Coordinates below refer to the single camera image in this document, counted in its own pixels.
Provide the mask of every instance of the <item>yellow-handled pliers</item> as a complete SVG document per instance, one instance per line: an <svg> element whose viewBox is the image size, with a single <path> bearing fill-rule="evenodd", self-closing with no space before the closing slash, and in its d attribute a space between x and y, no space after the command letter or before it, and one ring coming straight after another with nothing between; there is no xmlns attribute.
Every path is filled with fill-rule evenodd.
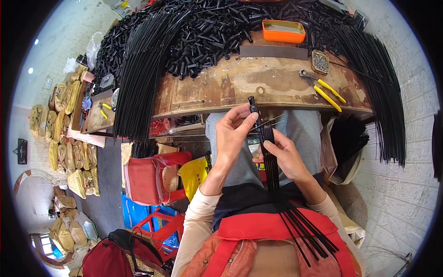
<svg viewBox="0 0 443 277"><path fill-rule="evenodd" d="M316 80L320 85L332 91L332 93L339 98L339 100L343 103L346 103L346 100L343 99L330 85L326 84L323 80L315 77L312 74L306 72L306 70L300 70L300 76L303 77L311 86L314 87L315 91L318 92L326 101L328 101L337 111L342 112L342 109L335 103L326 93L323 92L317 85L314 84L312 80Z"/></svg>
<svg viewBox="0 0 443 277"><path fill-rule="evenodd" d="M98 107L100 108L100 112L101 112L101 114L106 118L106 119L108 119L108 116L105 114L105 112L103 111L103 106L105 106L106 108L108 108L108 109L110 109L110 110L112 110L112 108L108 105L108 104L105 104L105 103L100 103L100 104L98 104Z"/></svg>

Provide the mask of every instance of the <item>white plastic bag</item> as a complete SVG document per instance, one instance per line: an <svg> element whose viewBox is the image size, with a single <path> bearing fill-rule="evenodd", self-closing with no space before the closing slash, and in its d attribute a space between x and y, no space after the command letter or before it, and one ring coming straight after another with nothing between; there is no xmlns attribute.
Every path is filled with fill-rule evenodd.
<svg viewBox="0 0 443 277"><path fill-rule="evenodd" d="M103 34L96 32L92 35L91 40L86 47L86 57L88 58L89 70L95 68L95 62L97 61L97 53L100 50L101 41L103 40Z"/></svg>
<svg viewBox="0 0 443 277"><path fill-rule="evenodd" d="M78 67L78 63L74 58L70 58L66 60L65 68L63 68L63 73L75 72Z"/></svg>

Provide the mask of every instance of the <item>blue tarp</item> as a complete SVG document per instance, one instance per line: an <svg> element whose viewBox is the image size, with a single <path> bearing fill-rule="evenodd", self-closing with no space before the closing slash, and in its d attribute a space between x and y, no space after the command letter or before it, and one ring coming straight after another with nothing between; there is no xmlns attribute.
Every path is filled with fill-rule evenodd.
<svg viewBox="0 0 443 277"><path fill-rule="evenodd" d="M123 221L124 221L124 227L128 229L132 229L135 225L140 223L143 219L145 219L148 215L150 215L152 212L155 211L157 207L160 207L159 213L162 213L164 215L170 215L174 216L177 215L179 212L174 210L171 207L167 206L142 206L134 201L132 201L130 198L126 197L126 194L121 194L121 204L122 204L122 210L123 210ZM166 224L167 221L165 220L159 220L158 218L152 218L151 225L153 226L154 231L158 231L161 226ZM149 230L149 225L145 224L142 226L142 229L145 229L146 231ZM172 248L178 248L179 247L179 234L175 232L172 234L167 240L164 241L164 244L172 247Z"/></svg>

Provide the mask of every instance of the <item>right hand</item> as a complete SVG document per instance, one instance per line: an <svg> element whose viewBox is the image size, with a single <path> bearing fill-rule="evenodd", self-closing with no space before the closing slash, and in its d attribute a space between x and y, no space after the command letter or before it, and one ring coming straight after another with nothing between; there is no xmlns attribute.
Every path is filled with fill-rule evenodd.
<svg viewBox="0 0 443 277"><path fill-rule="evenodd" d="M274 132L274 140L276 144L265 140L263 146L271 154L277 157L278 166L281 168L286 177L293 180L296 184L311 180L313 178L312 174L306 169L305 164L295 148L294 142L288 139L280 131L276 129L272 130ZM263 162L261 147L258 148L258 152L259 157L252 160L254 163Z"/></svg>

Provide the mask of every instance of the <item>bundle of black rods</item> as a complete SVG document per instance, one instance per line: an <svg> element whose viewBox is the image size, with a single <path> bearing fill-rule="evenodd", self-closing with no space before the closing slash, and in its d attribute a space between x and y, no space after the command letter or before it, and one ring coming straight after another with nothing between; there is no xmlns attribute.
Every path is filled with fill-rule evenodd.
<svg viewBox="0 0 443 277"><path fill-rule="evenodd" d="M332 34L340 42L348 66L358 74L366 87L379 139L380 162L393 160L404 167L406 135L400 85L384 44L372 34L351 26L335 26Z"/></svg>
<svg viewBox="0 0 443 277"><path fill-rule="evenodd" d="M248 98L248 100L251 105L251 112L258 113L258 107L255 104L254 97L251 96ZM261 152L263 154L263 163L266 172L270 199L274 207L279 212L281 219L291 234L291 237L294 240L295 245L297 245L306 264L311 267L306 254L303 252L299 244L300 240L306 245L315 260L320 260L317 254L322 258L327 258L328 256L333 257L332 253L336 253L338 248L314 224L312 224L305 215L303 215L291 202L289 202L285 195L280 193L277 157L263 147L265 140L275 144L274 132L271 123L269 121L261 123L261 119L259 117L255 123L255 127L258 132ZM297 237L300 239L295 237L292 230L295 230Z"/></svg>
<svg viewBox="0 0 443 277"><path fill-rule="evenodd" d="M164 7L134 28L126 43L113 136L148 141L155 92L171 40L190 9Z"/></svg>

